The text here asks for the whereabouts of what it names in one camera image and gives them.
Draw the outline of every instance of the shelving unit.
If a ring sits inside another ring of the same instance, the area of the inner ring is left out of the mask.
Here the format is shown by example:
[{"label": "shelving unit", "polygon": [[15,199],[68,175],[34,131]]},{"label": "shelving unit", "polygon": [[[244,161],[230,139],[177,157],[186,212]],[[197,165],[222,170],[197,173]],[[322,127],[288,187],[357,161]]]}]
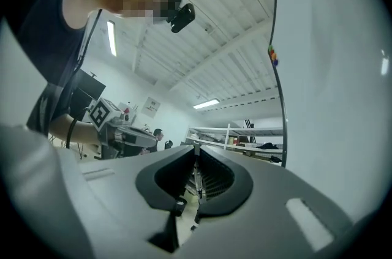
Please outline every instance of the shelving unit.
[{"label": "shelving unit", "polygon": [[[225,136],[224,143],[218,143],[215,141],[202,140],[199,138],[194,138],[190,136],[191,133],[197,133],[199,136],[201,134],[219,134]],[[237,145],[228,144],[229,137],[280,137],[283,136],[283,129],[277,129],[272,127],[267,128],[255,128],[255,129],[241,129],[241,128],[230,128],[228,125],[226,128],[220,127],[193,127],[189,129],[187,140],[196,141],[197,143],[201,143],[203,145],[220,147],[223,149],[235,151],[235,152],[247,152],[251,154],[251,157],[255,157],[256,159],[269,160],[271,156],[278,157],[282,159],[281,149],[260,149],[260,148],[252,148],[252,147],[244,147]]]}]

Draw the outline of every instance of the fluorescent light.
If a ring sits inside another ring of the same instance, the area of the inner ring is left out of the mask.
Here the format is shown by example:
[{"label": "fluorescent light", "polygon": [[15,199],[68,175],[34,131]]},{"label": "fluorescent light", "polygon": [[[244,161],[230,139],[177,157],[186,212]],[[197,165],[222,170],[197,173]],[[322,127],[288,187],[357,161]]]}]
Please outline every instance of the fluorescent light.
[{"label": "fluorescent light", "polygon": [[117,56],[116,41],[115,41],[115,24],[112,21],[108,21],[108,35],[109,35],[110,51],[113,56]]},{"label": "fluorescent light", "polygon": [[194,108],[195,109],[205,108],[205,107],[209,107],[210,105],[215,105],[217,103],[219,103],[219,100],[213,99],[213,100],[201,103],[200,105],[194,105]]},{"label": "fluorescent light", "polygon": [[390,59],[383,58],[382,65],[381,65],[381,75],[385,75],[386,73],[388,73],[389,66],[390,66]]}]

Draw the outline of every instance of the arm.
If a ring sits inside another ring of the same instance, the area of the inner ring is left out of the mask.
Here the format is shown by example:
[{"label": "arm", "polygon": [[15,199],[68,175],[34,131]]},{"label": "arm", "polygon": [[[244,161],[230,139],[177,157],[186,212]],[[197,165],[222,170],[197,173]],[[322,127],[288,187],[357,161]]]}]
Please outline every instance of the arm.
[{"label": "arm", "polygon": [[[49,132],[61,140],[67,140],[68,130],[73,120],[68,114],[64,114],[50,123]],[[80,121],[73,128],[71,142],[100,145],[95,127],[91,123]]]}]

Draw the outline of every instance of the wire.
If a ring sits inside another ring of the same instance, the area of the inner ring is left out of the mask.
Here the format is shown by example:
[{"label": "wire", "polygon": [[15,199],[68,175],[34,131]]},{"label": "wire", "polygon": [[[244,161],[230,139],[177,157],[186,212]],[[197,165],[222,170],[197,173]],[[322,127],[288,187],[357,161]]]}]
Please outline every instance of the wire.
[{"label": "wire", "polygon": [[85,48],[83,49],[83,53],[82,53],[81,58],[80,58],[80,63],[79,63],[79,65],[77,66],[77,68],[74,70],[74,72],[73,72],[71,78],[73,78],[73,77],[76,75],[76,73],[80,70],[80,68],[81,68],[81,66],[82,66],[82,64],[83,64],[83,61],[85,60],[85,56],[86,56],[86,51],[87,51],[88,45],[90,44],[90,40],[91,40],[92,34],[93,34],[93,32],[94,32],[94,30],[95,30],[95,28],[96,28],[96,26],[97,26],[98,19],[99,19],[101,13],[102,13],[102,9],[99,9],[99,10],[98,10],[97,17],[96,17],[96,19],[94,20],[94,24],[92,24],[92,28],[91,28],[90,34],[89,34],[89,36],[88,36],[88,38],[87,38]]},{"label": "wire", "polygon": [[[91,40],[92,34],[93,34],[93,32],[94,32],[94,30],[95,30],[95,28],[97,26],[98,19],[99,19],[101,13],[102,13],[102,9],[98,10],[97,17],[94,20],[94,24],[92,24],[92,28],[91,28],[89,36],[87,38],[85,48],[83,49],[83,54],[81,55],[80,62],[78,64],[77,68],[74,70],[74,72],[73,72],[73,74],[71,76],[71,79],[80,70],[81,65],[83,64],[83,61],[85,60],[85,55],[86,55],[86,51],[87,51],[88,45],[90,44],[90,40]],[[84,114],[88,109],[89,108],[84,108],[83,111],[81,112],[81,114]],[[73,119],[71,125],[69,126],[69,130],[68,130],[68,134],[67,134],[67,143],[66,143],[66,148],[67,149],[69,149],[69,144],[70,144],[70,140],[71,140],[72,131],[73,131],[74,127],[75,127],[76,122],[78,121],[78,117],[79,116],[76,116],[75,119]]]},{"label": "wire", "polygon": [[79,149],[79,156],[80,156],[80,160],[81,160],[81,152],[80,152],[79,143],[78,143],[78,149]]},{"label": "wire", "polygon": [[74,130],[74,127],[76,125],[76,122],[78,121],[78,118],[80,118],[80,116],[84,115],[86,113],[86,111],[88,111],[89,108],[86,107],[84,108],[72,121],[71,125],[69,126],[68,129],[68,134],[67,134],[67,143],[66,143],[66,148],[69,149],[69,145],[70,145],[70,141],[71,141],[71,135],[72,135],[72,131]]}]

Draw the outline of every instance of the white wall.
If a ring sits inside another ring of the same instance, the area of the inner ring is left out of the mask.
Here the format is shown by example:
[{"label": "white wall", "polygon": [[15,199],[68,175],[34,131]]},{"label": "white wall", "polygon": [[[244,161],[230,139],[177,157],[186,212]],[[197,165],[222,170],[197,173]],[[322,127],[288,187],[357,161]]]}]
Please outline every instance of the white wall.
[{"label": "white wall", "polygon": [[98,58],[93,55],[94,49],[89,49],[89,55],[85,58],[82,69],[96,74],[96,79],[106,85],[102,97],[111,100],[118,105],[120,102],[130,102],[131,105],[139,105],[138,111],[143,108],[148,97],[160,103],[157,114],[150,118],[140,112],[137,115],[135,126],[142,127],[146,123],[151,130],[162,129],[164,139],[158,143],[158,150],[164,149],[164,142],[171,140],[173,146],[179,146],[184,141],[188,127],[206,126],[203,118],[193,109],[181,105],[181,102],[170,97],[165,91],[149,84],[123,67],[114,56]]},{"label": "white wall", "polygon": [[[255,128],[274,128],[281,129],[282,128],[282,117],[277,118],[265,118],[265,119],[254,119],[251,120],[251,123],[255,124]],[[272,144],[282,144],[283,136],[278,137],[256,137],[256,143],[272,143]]]},{"label": "white wall", "polygon": [[381,0],[277,0],[287,168],[353,220],[379,206],[391,181],[392,79],[381,74],[391,31]]}]

